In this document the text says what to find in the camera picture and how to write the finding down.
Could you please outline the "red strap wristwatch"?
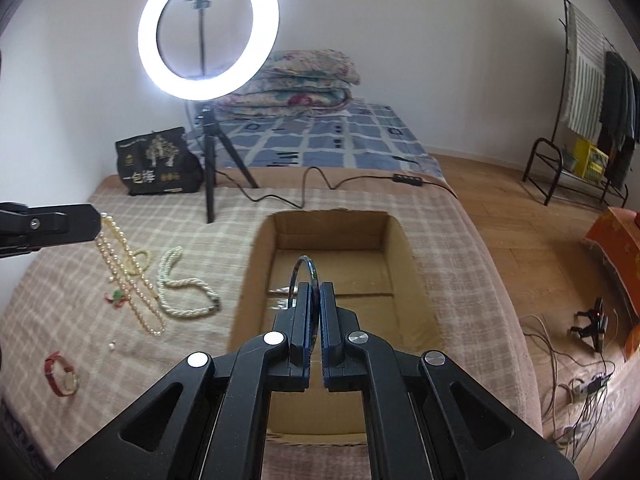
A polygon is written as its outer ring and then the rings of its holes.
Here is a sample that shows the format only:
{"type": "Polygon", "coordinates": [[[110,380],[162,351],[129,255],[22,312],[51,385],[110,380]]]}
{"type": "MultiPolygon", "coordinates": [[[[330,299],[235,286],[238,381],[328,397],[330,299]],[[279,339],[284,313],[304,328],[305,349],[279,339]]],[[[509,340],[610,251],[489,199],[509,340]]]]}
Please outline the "red strap wristwatch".
{"type": "Polygon", "coordinates": [[[44,360],[43,373],[50,389],[59,398],[74,396],[79,389],[75,367],[60,352],[53,352],[44,360]]]}

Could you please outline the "red cord jade pendant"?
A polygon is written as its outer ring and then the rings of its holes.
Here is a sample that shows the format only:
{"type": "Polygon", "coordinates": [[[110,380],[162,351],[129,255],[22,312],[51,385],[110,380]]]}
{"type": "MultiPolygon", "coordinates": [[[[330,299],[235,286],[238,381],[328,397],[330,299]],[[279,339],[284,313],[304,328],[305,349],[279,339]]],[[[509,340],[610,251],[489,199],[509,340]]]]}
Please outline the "red cord jade pendant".
{"type": "Polygon", "coordinates": [[[125,304],[130,303],[130,289],[127,287],[115,289],[105,294],[103,299],[115,309],[122,308],[125,304]]]}

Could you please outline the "pink plaid blanket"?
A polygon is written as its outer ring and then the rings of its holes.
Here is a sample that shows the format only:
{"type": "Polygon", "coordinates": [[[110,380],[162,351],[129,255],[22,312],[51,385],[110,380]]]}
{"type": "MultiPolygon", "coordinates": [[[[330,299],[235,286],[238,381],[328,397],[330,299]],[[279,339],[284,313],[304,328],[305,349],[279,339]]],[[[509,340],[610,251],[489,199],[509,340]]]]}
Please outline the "pink plaid blanket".
{"type": "Polygon", "coordinates": [[[202,194],[130,196],[106,179],[92,203],[97,240],[40,252],[1,318],[1,426],[37,477],[194,351],[230,350],[247,260],[262,222],[290,211],[384,211],[418,245],[419,272],[448,353],[530,426],[541,412],[532,360],[511,299],[460,200],[443,180],[396,183],[382,171],[258,172],[265,198],[224,183],[216,218],[202,194]],[[107,279],[113,275],[115,281],[107,279]],[[103,296],[130,289],[130,303],[103,296]],[[107,348],[116,342],[115,351],[107,348]],[[60,352],[79,389],[59,398],[43,364],[60,352]]]}

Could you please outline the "black snack bag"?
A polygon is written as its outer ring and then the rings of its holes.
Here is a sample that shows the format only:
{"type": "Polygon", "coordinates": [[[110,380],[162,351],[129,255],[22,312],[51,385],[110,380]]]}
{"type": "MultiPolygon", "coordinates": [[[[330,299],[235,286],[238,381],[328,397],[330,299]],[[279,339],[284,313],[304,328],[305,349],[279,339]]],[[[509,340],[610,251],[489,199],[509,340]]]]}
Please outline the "black snack bag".
{"type": "Polygon", "coordinates": [[[117,172],[130,196],[196,193],[204,182],[183,127],[140,134],[115,143],[117,172]]]}

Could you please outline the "open cardboard box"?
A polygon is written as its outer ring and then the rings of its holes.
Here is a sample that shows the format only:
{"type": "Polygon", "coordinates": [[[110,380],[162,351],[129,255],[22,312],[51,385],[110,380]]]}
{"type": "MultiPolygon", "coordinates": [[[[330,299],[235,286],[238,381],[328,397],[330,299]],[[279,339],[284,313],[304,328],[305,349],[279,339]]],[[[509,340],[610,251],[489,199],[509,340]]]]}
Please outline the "open cardboard box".
{"type": "MultiPolygon", "coordinates": [[[[411,354],[444,345],[408,228],[384,211],[316,210],[278,212],[262,222],[248,256],[230,350],[270,329],[301,255],[314,262],[320,281],[333,284],[337,305],[354,311],[363,330],[411,354]]],[[[361,396],[326,390],[315,353],[308,390],[272,395],[268,431],[285,443],[361,444],[361,396]]]]}

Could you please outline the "small black tripod on floor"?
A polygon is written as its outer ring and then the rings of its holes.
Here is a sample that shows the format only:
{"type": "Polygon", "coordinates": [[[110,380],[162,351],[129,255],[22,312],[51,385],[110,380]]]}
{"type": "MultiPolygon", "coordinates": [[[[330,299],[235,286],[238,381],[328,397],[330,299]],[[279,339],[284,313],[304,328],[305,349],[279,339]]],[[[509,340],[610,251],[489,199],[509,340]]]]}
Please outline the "small black tripod on floor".
{"type": "Polygon", "coordinates": [[[591,309],[577,311],[575,318],[586,318],[589,323],[586,326],[570,326],[570,332],[576,334],[580,339],[590,339],[593,351],[602,354],[606,332],[608,331],[608,316],[604,312],[603,298],[597,297],[591,309]]]}

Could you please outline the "black tripod stand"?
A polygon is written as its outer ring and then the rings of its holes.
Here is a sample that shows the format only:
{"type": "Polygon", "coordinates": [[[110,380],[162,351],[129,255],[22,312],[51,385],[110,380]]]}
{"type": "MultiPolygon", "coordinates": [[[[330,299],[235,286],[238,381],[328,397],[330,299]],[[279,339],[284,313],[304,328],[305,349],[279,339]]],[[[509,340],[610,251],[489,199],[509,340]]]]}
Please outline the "black tripod stand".
{"type": "Polygon", "coordinates": [[[204,140],[204,180],[206,199],[206,221],[215,221],[215,188],[216,188],[216,141],[219,140],[222,147],[231,157],[232,162],[241,170],[242,175],[251,188],[259,188],[250,170],[245,166],[238,151],[233,146],[229,137],[221,130],[216,118],[213,104],[211,102],[199,102],[198,120],[201,124],[202,136],[204,140]]]}

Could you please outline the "orange floral cloth table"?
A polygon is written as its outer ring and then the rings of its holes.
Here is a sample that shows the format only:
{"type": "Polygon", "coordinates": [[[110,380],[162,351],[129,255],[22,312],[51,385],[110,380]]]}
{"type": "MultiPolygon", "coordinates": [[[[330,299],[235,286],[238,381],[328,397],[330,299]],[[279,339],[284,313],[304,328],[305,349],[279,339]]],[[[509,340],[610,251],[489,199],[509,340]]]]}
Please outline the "orange floral cloth table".
{"type": "Polygon", "coordinates": [[[638,212],[608,207],[590,226],[585,240],[598,246],[625,289],[631,309],[639,315],[638,212]]]}

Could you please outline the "black phone holder clamp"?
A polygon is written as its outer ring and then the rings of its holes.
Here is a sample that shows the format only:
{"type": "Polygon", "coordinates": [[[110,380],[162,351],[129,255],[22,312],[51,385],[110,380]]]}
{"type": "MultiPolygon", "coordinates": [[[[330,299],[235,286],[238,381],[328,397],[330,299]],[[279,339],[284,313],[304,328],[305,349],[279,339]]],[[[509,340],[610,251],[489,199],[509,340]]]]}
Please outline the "black phone holder clamp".
{"type": "Polygon", "coordinates": [[[183,0],[190,2],[192,8],[198,12],[198,55],[200,56],[201,77],[206,76],[206,47],[205,47],[205,11],[214,0],[183,0]]]}

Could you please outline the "blue patterned bed sheet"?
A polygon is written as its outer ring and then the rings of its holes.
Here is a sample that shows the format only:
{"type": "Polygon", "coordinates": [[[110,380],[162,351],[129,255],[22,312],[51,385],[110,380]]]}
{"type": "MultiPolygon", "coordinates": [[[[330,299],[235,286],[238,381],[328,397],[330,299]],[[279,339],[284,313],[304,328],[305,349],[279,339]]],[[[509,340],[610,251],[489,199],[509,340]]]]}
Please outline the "blue patterned bed sheet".
{"type": "Polygon", "coordinates": [[[388,105],[355,100],[335,113],[229,116],[218,122],[250,168],[317,166],[444,176],[388,105]]]}

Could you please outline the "black clothes rack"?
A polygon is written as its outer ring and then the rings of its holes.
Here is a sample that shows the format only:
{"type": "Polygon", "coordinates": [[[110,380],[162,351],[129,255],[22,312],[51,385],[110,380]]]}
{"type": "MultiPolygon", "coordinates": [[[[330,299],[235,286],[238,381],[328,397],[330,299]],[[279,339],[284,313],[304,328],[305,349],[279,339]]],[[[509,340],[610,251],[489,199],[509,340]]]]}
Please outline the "black clothes rack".
{"type": "MultiPolygon", "coordinates": [[[[552,131],[548,136],[541,136],[533,142],[522,174],[522,182],[531,185],[540,194],[540,203],[545,207],[555,202],[593,209],[612,205],[625,207],[629,203],[630,195],[627,182],[619,190],[614,188],[605,176],[600,183],[593,183],[574,174],[576,159],[573,151],[578,134],[567,128],[561,120],[567,59],[567,3],[569,2],[574,3],[572,0],[562,0],[563,17],[560,23],[563,29],[563,73],[560,99],[552,131]]],[[[614,44],[606,36],[605,40],[606,52],[614,52],[616,50],[614,44]]]]}

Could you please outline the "yellow crate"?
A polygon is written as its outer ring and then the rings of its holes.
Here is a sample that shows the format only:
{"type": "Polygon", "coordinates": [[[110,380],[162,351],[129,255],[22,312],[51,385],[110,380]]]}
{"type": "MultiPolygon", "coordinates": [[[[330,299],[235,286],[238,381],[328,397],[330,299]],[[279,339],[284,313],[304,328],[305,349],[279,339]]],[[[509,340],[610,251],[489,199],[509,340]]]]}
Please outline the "yellow crate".
{"type": "Polygon", "coordinates": [[[578,136],[573,156],[576,159],[574,174],[577,177],[593,183],[602,181],[608,166],[608,155],[600,151],[596,144],[578,136]]]}

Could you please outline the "dark hanging clothes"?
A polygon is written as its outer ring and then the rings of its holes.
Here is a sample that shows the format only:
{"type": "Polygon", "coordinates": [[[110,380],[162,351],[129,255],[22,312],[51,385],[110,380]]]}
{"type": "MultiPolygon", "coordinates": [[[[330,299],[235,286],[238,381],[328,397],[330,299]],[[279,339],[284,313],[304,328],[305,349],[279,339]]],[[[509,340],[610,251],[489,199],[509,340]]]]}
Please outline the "dark hanging clothes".
{"type": "Polygon", "coordinates": [[[608,155],[605,179],[619,190],[639,144],[639,78],[616,52],[605,53],[605,82],[597,148],[608,155]]]}

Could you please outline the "striped white towel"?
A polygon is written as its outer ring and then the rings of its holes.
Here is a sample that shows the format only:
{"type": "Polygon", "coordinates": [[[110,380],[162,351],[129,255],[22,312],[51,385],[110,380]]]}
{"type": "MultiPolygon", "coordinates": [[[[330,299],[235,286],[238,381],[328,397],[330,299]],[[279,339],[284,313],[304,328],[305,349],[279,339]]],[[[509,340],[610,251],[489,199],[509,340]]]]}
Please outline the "striped white towel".
{"type": "Polygon", "coordinates": [[[561,120],[594,142],[600,131],[605,83],[606,40],[588,16],[567,3],[567,59],[561,120]]]}

